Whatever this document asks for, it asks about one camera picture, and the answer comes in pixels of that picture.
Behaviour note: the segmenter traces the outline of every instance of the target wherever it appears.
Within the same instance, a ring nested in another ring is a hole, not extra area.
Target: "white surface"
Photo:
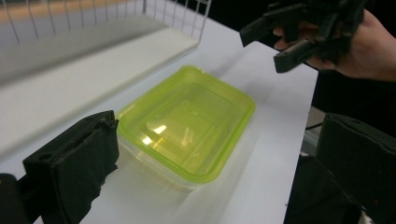
[[[257,104],[223,172],[199,189],[183,191],[121,149],[119,169],[107,177],[82,223],[283,223],[317,72],[301,65],[277,74],[275,54],[259,43],[244,49],[238,33],[208,21],[197,50],[7,155],[0,170],[21,177],[21,160],[75,121],[103,110],[118,111],[180,66],[193,64],[245,91]],[[119,66],[125,62],[113,63],[113,73],[122,73]]]
[[[2,85],[0,154],[73,118],[197,45],[197,40],[163,28]]]

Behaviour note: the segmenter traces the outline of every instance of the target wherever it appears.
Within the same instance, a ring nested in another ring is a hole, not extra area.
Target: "finger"
[[[292,45],[292,43],[287,43],[285,41],[285,38],[281,38],[280,40],[278,40],[275,44],[274,44],[274,49],[286,49],[288,48],[290,45]]]
[[[285,32],[283,31],[283,28],[280,27],[280,26],[277,26],[274,29],[273,33],[274,33],[274,35],[277,35],[277,36],[284,36],[285,35]]]
[[[319,57],[312,57],[306,61],[309,65],[318,70],[336,70],[336,65],[329,60],[323,61]]]
[[[318,29],[318,26],[311,22],[308,22],[308,21],[299,21],[298,28],[299,29],[304,29],[304,28]]]

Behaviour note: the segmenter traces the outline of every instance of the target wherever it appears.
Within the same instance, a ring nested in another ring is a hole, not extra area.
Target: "human hand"
[[[300,24],[300,39],[313,40],[318,27],[303,22]],[[275,35],[282,36],[275,49],[286,49],[293,43],[285,42],[281,27],[276,27]],[[338,64],[312,57],[306,61],[318,70],[335,70],[347,77],[396,81],[396,39],[369,11],[364,10],[364,18],[352,37],[350,51],[342,55]]]

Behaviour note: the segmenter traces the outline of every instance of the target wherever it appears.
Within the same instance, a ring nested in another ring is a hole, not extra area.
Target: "plastic food container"
[[[118,113],[119,142],[193,189],[219,176],[254,110],[245,93],[186,65]]]

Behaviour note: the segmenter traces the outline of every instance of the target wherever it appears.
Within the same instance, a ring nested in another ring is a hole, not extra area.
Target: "black fabric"
[[[313,157],[300,157],[285,224],[357,224],[361,210]]]

